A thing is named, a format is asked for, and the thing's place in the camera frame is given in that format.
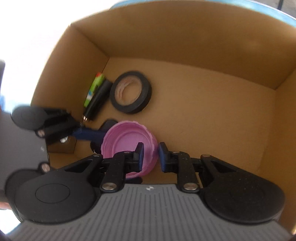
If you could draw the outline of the person's left hand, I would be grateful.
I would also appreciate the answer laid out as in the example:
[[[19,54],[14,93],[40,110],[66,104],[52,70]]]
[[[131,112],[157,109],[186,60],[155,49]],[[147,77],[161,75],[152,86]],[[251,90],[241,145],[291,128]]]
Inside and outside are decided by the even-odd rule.
[[[11,210],[11,206],[8,202],[0,202],[0,210]]]

